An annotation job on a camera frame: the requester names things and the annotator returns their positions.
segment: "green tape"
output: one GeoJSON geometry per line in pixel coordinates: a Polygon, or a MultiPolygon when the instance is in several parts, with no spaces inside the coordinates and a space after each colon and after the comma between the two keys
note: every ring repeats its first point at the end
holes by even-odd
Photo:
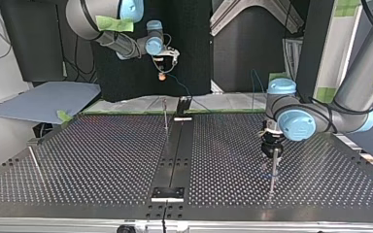
{"type": "Polygon", "coordinates": [[[357,6],[359,6],[359,0],[338,0],[335,16],[353,17],[356,14],[357,6]]]}
{"type": "Polygon", "coordinates": [[[131,19],[96,16],[96,25],[100,31],[134,31],[134,22],[131,19]]]}
{"type": "Polygon", "coordinates": [[[60,118],[60,120],[62,120],[62,122],[68,122],[71,119],[73,119],[73,117],[69,116],[65,111],[62,111],[62,110],[56,111],[56,114],[57,114],[58,118],[60,118]]]}
{"type": "Polygon", "coordinates": [[[289,79],[288,75],[286,72],[283,73],[270,73],[269,74],[269,82],[276,80],[276,79],[281,79],[281,78],[286,78],[289,79]]]}
{"type": "MultiPolygon", "coordinates": [[[[175,111],[167,111],[166,114],[171,116],[175,111]]],[[[163,111],[86,111],[82,115],[164,115],[163,111]]]]}
{"type": "Polygon", "coordinates": [[[336,88],[319,87],[317,91],[317,99],[324,103],[331,103],[337,92],[336,88]]]}

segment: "end effector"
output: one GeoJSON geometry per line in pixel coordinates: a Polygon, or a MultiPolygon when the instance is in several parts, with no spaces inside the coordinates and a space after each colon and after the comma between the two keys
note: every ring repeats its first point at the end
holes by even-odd
{"type": "Polygon", "coordinates": [[[159,20],[147,23],[148,35],[134,40],[115,31],[99,31],[96,16],[132,19],[139,22],[144,15],[143,0],[69,0],[66,16],[69,25],[80,37],[98,42],[117,53],[119,59],[151,56],[172,56],[173,65],[180,55],[177,50],[164,45],[162,24],[159,20]]]}

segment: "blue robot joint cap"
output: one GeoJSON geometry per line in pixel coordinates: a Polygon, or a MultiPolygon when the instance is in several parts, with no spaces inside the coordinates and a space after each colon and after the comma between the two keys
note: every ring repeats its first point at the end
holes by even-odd
{"type": "Polygon", "coordinates": [[[296,83],[290,79],[279,78],[268,85],[268,94],[295,94],[296,83]]]}
{"type": "Polygon", "coordinates": [[[287,110],[278,116],[278,125],[286,138],[302,141],[311,138],[316,132],[314,118],[302,110],[287,110]]]}

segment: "metal frame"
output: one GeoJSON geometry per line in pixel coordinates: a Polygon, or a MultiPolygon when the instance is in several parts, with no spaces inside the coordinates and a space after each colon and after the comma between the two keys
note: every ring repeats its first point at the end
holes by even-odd
{"type": "MultiPolygon", "coordinates": [[[[286,24],[289,0],[224,0],[211,17],[211,34],[217,34],[242,11],[249,7],[261,7],[270,12],[280,23],[286,24]]],[[[287,29],[291,33],[298,31],[304,24],[298,12],[291,8],[287,29]]]]}
{"type": "MultiPolygon", "coordinates": [[[[53,129],[51,133],[46,135],[40,144],[45,141],[50,140],[56,134],[66,129],[69,125],[76,122],[79,117],[77,116],[69,122],[65,122],[59,127],[53,129]]],[[[149,191],[151,196],[153,193],[153,188],[157,186],[168,186],[172,178],[172,170],[175,164],[171,161],[173,156],[175,156],[179,137],[181,133],[181,123],[173,122],[170,126],[167,142],[165,143],[164,148],[161,151],[159,163],[155,170],[155,175],[153,182],[149,191]]],[[[25,157],[33,156],[33,151],[29,148],[23,150],[19,154],[16,154],[12,157],[12,160],[16,159],[22,160],[25,157]]],[[[12,166],[0,166],[0,175],[4,172],[9,171],[12,166]]],[[[93,205],[71,205],[71,204],[36,204],[36,203],[0,203],[0,218],[1,217],[11,217],[16,216],[20,222],[23,222],[24,219],[29,219],[34,216],[41,218],[89,218],[89,219],[134,219],[134,220],[162,220],[165,212],[165,203],[154,203],[151,198],[142,206],[93,206],[93,205]]]]}
{"type": "MultiPolygon", "coordinates": [[[[184,125],[181,135],[177,159],[187,159],[192,161],[192,141],[193,141],[194,123],[189,122],[184,125]]],[[[363,157],[356,154],[348,146],[342,143],[332,134],[323,134],[320,137],[325,137],[331,145],[337,148],[340,152],[350,157],[349,160],[364,170],[366,174],[373,175],[373,166],[366,162],[363,157]]],[[[191,176],[190,166],[176,167],[174,170],[174,178],[171,186],[186,188],[188,193],[189,181],[191,176]]],[[[195,221],[274,221],[274,222],[319,222],[325,220],[327,222],[373,222],[372,209],[343,209],[343,208],[317,208],[317,207],[297,207],[290,209],[268,209],[255,207],[193,207],[188,203],[188,195],[185,197],[184,203],[173,205],[173,216],[177,216],[178,220],[186,220],[188,222],[195,221]]]]}
{"type": "MultiPolygon", "coordinates": [[[[24,209],[16,209],[2,206],[0,208],[0,232],[116,232],[120,225],[133,225],[138,232],[146,232],[147,228],[148,232],[162,232],[163,225],[166,227],[166,232],[231,232],[231,230],[252,232],[373,232],[373,210],[368,209],[353,211],[320,208],[271,210],[233,207],[196,208],[190,206],[187,202],[187,194],[191,173],[193,128],[197,117],[199,116],[192,116],[192,121],[172,122],[168,141],[161,152],[161,161],[156,169],[151,187],[151,190],[160,186],[185,187],[186,196],[183,203],[148,202],[136,213],[128,213],[129,209],[101,208],[94,211],[92,207],[56,206],[46,209],[48,213],[45,213],[44,216],[40,215],[39,218],[34,217],[36,211],[42,211],[39,207],[28,206],[24,209]],[[65,213],[69,211],[74,213],[68,216],[65,213]]],[[[46,140],[73,122],[63,124],[48,135],[46,140]]],[[[366,174],[373,174],[372,165],[367,165],[362,157],[354,153],[333,135],[326,134],[321,137],[325,137],[331,145],[342,151],[346,156],[353,157],[355,166],[365,170],[366,174]]],[[[21,156],[30,156],[30,152],[25,150],[14,156],[14,159],[21,156]]],[[[0,173],[7,169],[9,169],[9,166],[0,167],[0,173]]]]}

